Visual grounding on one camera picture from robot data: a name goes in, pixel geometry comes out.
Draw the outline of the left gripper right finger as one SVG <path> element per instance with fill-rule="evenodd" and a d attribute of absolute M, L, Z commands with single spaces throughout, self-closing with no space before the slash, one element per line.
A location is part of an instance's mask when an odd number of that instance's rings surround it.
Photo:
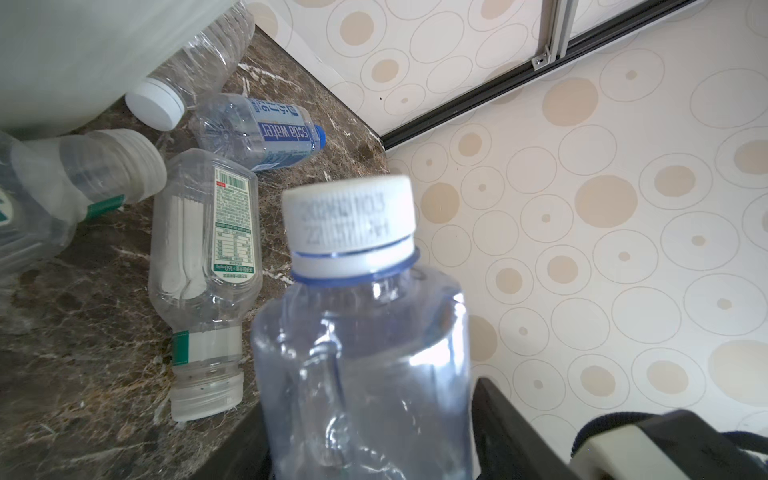
<path fill-rule="evenodd" d="M 472 395 L 481 479 L 568 479 L 570 469 L 487 377 Z"/>

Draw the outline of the clear bottle purple label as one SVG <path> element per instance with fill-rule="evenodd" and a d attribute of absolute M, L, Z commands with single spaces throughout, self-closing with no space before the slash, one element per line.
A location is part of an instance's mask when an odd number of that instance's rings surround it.
<path fill-rule="evenodd" d="M 405 175 L 282 194 L 293 282 L 251 324 L 279 479 L 468 479 L 468 311 L 419 262 Z"/>

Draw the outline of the clear bottle pale green cap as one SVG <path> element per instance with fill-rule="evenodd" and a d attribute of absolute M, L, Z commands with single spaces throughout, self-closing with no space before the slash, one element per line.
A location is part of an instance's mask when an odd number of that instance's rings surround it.
<path fill-rule="evenodd" d="M 202 149 L 168 163 L 154 197 L 148 293 L 172 329 L 171 418 L 189 422 L 243 398 L 243 321 L 263 284 L 258 180 Z"/>

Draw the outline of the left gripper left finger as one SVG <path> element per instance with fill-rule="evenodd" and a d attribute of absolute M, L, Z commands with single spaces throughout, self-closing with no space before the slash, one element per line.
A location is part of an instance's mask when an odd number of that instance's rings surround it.
<path fill-rule="evenodd" d="M 192 480 L 268 480 L 270 447 L 261 404 L 257 404 L 234 432 L 191 475 Z"/>

